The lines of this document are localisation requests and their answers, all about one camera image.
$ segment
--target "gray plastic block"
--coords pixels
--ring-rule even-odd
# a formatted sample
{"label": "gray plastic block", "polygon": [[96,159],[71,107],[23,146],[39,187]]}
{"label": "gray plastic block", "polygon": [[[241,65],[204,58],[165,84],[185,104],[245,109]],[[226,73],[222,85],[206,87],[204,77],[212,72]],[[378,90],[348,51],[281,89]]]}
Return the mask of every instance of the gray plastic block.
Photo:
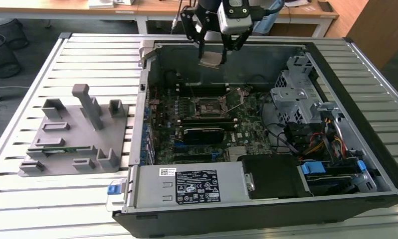
{"label": "gray plastic block", "polygon": [[37,160],[29,160],[29,161],[23,162],[20,164],[19,168],[25,173],[43,172],[45,169],[44,164]]}
{"label": "gray plastic block", "polygon": [[45,123],[41,127],[43,131],[51,132],[51,131],[63,131],[69,130],[71,126],[68,122],[51,122]]}
{"label": "gray plastic block", "polygon": [[79,171],[88,171],[96,168],[95,162],[91,160],[91,158],[75,158],[72,166]]}
{"label": "gray plastic block", "polygon": [[39,138],[35,145],[44,147],[64,146],[65,140],[63,138]]}
{"label": "gray plastic block", "polygon": [[65,106],[60,99],[47,99],[41,109],[45,116],[52,120],[61,118],[60,111],[65,109]]}
{"label": "gray plastic block", "polygon": [[77,149],[77,153],[80,155],[91,155],[91,154],[96,155],[97,149],[95,146],[91,146],[89,148],[80,148],[80,149]]}
{"label": "gray plastic block", "polygon": [[120,158],[115,154],[113,149],[109,149],[108,157],[105,156],[104,151],[100,149],[96,159],[103,168],[115,168],[120,163]]}
{"label": "gray plastic block", "polygon": [[100,120],[100,115],[92,103],[92,99],[88,95],[89,86],[87,84],[75,84],[72,88],[72,95],[79,98],[88,119],[92,122],[92,125],[96,130],[101,130],[104,128],[103,121]]}
{"label": "gray plastic block", "polygon": [[101,108],[100,108],[100,105],[97,103],[96,97],[92,97],[91,99],[92,99],[92,104],[93,104],[93,107],[95,107],[95,109],[97,111],[97,114],[101,116],[101,114],[103,114],[101,113]]}
{"label": "gray plastic block", "polygon": [[121,100],[111,100],[109,101],[109,112],[112,118],[116,117],[126,117],[126,113],[124,110],[124,105]]}
{"label": "gray plastic block", "polygon": [[27,154],[31,158],[47,158],[47,154],[43,152],[41,149],[39,150],[29,150]]}
{"label": "gray plastic block", "polygon": [[[124,111],[128,112],[128,105],[122,105],[122,107]],[[108,104],[100,105],[100,108],[103,112],[100,119],[104,124],[104,128],[101,130],[95,130],[89,120],[83,115],[80,106],[67,106],[65,110],[59,111],[61,115],[61,119],[59,119],[59,121],[53,121],[48,117],[44,117],[41,127],[48,124],[51,124],[49,127],[52,128],[55,125],[60,127],[60,123],[68,123],[71,127],[59,131],[37,131],[31,148],[27,152],[29,155],[27,160],[40,161],[45,166],[45,170],[28,173],[20,170],[19,175],[21,177],[85,173],[112,173],[120,170],[128,118],[113,118],[109,112]],[[35,144],[39,139],[41,142],[41,140],[56,138],[63,138],[65,141],[64,146],[36,146]],[[108,160],[108,158],[105,158],[101,164],[96,159],[99,149],[108,153],[111,148],[113,149],[113,154],[116,155],[116,157],[111,157],[111,159],[117,160]],[[73,159],[79,158],[91,158],[96,167],[89,170],[77,170],[72,163]]]}

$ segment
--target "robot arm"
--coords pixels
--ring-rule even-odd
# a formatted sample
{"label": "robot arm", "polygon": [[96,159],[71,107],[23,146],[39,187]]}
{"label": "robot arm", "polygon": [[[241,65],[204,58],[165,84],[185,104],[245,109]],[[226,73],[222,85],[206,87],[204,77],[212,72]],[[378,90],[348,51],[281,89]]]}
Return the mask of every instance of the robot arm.
{"label": "robot arm", "polygon": [[[253,22],[261,21],[266,15],[280,12],[285,0],[280,7],[273,10],[264,9],[261,6],[249,6],[248,0],[198,0],[196,7],[185,6],[181,11],[181,22],[184,25],[186,37],[198,46],[198,58],[204,61],[205,35],[208,31],[221,34],[222,54],[217,64],[202,62],[204,65],[214,67],[226,62],[229,51],[238,51],[252,34]],[[201,30],[197,32],[193,16],[197,16]]]}

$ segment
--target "white paper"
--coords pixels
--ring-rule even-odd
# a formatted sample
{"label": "white paper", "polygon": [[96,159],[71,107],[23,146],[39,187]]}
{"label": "white paper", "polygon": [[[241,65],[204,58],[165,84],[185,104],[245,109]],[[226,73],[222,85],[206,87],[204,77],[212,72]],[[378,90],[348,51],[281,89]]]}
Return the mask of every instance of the white paper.
{"label": "white paper", "polygon": [[306,0],[297,0],[297,1],[292,1],[292,2],[285,2],[285,5],[288,7],[294,7],[294,6],[302,6],[309,4],[309,2]]}

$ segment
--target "power supply label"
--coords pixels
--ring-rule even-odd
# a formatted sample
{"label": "power supply label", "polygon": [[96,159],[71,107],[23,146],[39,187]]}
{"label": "power supply label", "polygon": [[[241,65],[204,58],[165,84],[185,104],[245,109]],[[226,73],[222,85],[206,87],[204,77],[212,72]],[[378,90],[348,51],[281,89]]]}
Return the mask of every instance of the power supply label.
{"label": "power supply label", "polygon": [[217,170],[176,172],[178,204],[220,202]]}

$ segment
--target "barcode sticker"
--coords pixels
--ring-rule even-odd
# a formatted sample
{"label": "barcode sticker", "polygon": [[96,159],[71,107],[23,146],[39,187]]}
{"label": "barcode sticker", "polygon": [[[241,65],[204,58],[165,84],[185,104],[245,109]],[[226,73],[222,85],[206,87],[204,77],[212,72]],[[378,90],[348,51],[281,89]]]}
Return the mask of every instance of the barcode sticker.
{"label": "barcode sticker", "polygon": [[133,11],[115,11],[115,13],[134,14]]}
{"label": "barcode sticker", "polygon": [[160,168],[160,176],[174,176],[177,168]]}

